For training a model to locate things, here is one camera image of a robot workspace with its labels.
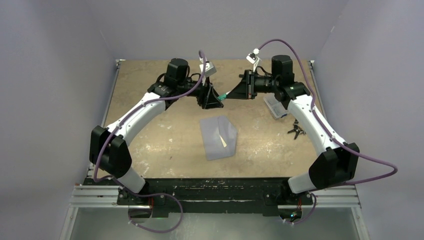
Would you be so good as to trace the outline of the aluminium rail frame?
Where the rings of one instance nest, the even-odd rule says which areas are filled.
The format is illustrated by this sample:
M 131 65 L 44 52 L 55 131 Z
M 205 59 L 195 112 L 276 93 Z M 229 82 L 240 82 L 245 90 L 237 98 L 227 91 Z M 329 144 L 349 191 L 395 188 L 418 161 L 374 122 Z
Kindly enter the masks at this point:
M 288 55 L 271 59 L 271 72 L 263 75 L 245 70 L 240 83 L 230 91 L 230 99 L 254 99 L 259 93 L 272 93 L 284 109 L 294 115 L 309 135 L 317 154 L 304 174 L 265 178 L 143 178 L 130 169 L 131 157 L 125 137 L 129 125 L 120 124 L 122 133 L 104 127 L 92 131 L 90 161 L 107 171 L 106 183 L 94 177 L 72 193 L 76 208 L 125 207 L 129 223 L 140 227 L 142 217 L 165 218 L 170 213 L 262 214 L 278 216 L 288 225 L 306 219 L 301 207 L 314 210 L 314 191 L 347 186 L 355 176 L 359 148 L 347 143 L 323 118 L 308 84 L 295 81 L 293 61 Z

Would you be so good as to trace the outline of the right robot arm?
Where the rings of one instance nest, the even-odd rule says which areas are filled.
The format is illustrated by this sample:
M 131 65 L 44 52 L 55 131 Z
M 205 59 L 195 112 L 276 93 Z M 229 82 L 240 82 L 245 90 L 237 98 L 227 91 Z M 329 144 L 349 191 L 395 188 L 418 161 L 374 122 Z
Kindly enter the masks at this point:
M 228 99 L 249 100 L 259 93 L 272 93 L 274 98 L 291 113 L 309 136 L 317 159 L 308 172 L 290 177 L 280 196 L 288 204 L 300 198 L 301 193 L 321 190 L 351 180 L 356 172 L 359 151 L 355 143 L 347 143 L 322 117 L 313 103 L 313 95 L 302 82 L 295 81 L 293 61 L 288 55 L 271 59 L 271 72 L 257 73 L 260 58 L 250 53 L 246 59 L 253 65 L 246 69 L 240 83 L 227 94 Z

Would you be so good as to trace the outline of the black pliers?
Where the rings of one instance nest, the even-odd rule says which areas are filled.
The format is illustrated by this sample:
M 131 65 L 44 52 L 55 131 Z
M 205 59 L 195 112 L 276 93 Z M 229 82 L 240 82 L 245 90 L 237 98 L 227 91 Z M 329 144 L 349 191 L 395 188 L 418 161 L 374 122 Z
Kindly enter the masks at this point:
M 289 130 L 287 132 L 287 134 L 294 133 L 294 138 L 293 138 L 294 140 L 296 140 L 299 137 L 299 135 L 305 135 L 306 134 L 306 132 L 300 126 L 300 123 L 299 123 L 299 121 L 297 119 L 293 122 L 292 125 L 293 125 L 293 129 Z

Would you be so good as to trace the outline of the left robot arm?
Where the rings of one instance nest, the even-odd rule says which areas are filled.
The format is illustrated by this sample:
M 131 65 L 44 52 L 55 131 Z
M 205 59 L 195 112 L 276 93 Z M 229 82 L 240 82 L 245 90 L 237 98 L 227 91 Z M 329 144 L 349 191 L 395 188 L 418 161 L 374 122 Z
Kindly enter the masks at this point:
M 117 180 L 138 205 L 149 199 L 149 183 L 132 167 L 129 145 L 155 117 L 183 97 L 195 97 L 202 109 L 222 108 L 210 76 L 216 73 L 213 63 L 200 58 L 198 80 L 190 75 L 189 63 L 173 58 L 166 71 L 147 89 L 141 100 L 128 112 L 106 127 L 96 126 L 90 134 L 89 161 L 95 166 L 93 179 Z

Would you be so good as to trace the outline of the cream letter paper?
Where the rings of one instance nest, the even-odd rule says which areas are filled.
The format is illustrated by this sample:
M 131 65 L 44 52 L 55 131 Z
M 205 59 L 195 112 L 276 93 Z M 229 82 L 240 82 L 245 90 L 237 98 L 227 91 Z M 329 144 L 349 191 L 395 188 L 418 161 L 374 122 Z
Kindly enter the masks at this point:
M 220 137 L 220 140 L 221 140 L 223 147 L 226 148 L 227 147 L 226 141 L 224 140 L 224 138 L 221 135 L 219 135 L 219 137 Z

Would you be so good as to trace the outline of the clear plastic screw box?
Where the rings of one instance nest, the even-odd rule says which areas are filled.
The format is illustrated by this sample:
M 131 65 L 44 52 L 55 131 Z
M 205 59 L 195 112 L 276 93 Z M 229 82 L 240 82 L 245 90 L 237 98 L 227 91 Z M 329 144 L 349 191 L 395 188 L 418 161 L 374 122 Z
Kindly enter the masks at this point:
M 263 100 L 275 119 L 281 119 L 288 115 L 288 111 L 284 108 L 283 104 L 278 101 L 273 94 L 267 94 Z

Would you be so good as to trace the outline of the grey envelope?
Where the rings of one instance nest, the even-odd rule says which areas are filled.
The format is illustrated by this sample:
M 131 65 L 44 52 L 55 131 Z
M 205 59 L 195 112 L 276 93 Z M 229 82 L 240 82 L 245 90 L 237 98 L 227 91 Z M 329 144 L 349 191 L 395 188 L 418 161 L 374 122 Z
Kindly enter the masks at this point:
M 226 116 L 201 119 L 199 126 L 208 161 L 228 158 L 236 154 L 238 131 Z M 226 141 L 227 147 L 223 147 L 220 135 Z

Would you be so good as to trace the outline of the black base frame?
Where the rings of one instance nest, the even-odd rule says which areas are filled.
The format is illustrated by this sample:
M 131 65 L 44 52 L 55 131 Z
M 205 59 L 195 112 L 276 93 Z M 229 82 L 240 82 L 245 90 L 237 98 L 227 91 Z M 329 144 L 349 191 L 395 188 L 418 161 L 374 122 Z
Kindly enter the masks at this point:
M 147 195 L 135 196 L 121 187 L 117 205 L 147 207 L 154 218 L 170 213 L 261 214 L 299 219 L 302 207 L 315 203 L 310 193 L 288 194 L 287 177 L 147 178 Z

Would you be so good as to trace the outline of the white green glue stick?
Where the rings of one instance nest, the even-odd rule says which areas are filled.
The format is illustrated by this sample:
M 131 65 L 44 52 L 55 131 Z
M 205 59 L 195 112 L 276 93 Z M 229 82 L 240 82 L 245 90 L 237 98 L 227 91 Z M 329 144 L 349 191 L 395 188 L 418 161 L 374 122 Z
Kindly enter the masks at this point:
M 231 92 L 230 92 L 230 91 L 228 91 L 228 92 L 226 92 L 226 93 L 223 93 L 223 94 L 219 95 L 217 98 L 218 98 L 220 101 L 223 101 L 223 100 L 225 100 L 225 99 L 227 98 L 228 94 L 230 94 L 230 93 L 231 93 Z

